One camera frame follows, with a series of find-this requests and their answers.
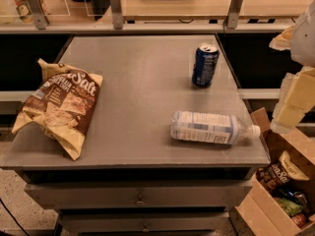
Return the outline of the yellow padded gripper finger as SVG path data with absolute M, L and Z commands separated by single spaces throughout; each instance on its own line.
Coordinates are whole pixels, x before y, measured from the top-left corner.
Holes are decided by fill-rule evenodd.
M 290 132 L 315 106 L 315 68 L 304 66 L 298 73 L 287 73 L 282 81 L 270 128 Z

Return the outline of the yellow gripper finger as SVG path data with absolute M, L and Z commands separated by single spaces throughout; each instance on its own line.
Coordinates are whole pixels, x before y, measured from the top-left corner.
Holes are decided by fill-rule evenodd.
M 274 37 L 269 43 L 269 47 L 278 51 L 290 50 L 293 28 L 294 26 L 290 26 Z

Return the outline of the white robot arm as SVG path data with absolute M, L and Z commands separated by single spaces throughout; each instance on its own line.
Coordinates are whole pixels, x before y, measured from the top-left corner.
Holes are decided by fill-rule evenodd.
M 285 75 L 274 109 L 271 129 L 283 134 L 296 127 L 315 106 L 315 1 L 293 26 L 274 37 L 269 46 L 289 50 L 291 59 L 302 65 L 295 75 Z

